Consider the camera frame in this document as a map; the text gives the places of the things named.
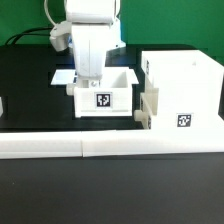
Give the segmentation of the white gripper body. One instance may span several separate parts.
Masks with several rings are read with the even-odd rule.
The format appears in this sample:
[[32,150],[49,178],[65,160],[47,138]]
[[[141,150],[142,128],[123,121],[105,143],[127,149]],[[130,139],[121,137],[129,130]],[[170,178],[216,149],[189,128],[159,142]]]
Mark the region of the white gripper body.
[[100,80],[110,46],[110,24],[73,24],[71,35],[77,74],[84,80]]

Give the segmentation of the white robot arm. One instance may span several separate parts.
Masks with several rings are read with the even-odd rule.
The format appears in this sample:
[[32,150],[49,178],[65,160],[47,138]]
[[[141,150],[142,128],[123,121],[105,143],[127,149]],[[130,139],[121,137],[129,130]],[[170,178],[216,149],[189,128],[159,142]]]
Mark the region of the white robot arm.
[[121,40],[120,0],[64,0],[66,20],[53,25],[50,42],[56,51],[68,48],[72,39],[76,73],[84,80],[100,80],[103,76],[106,53],[124,47]]

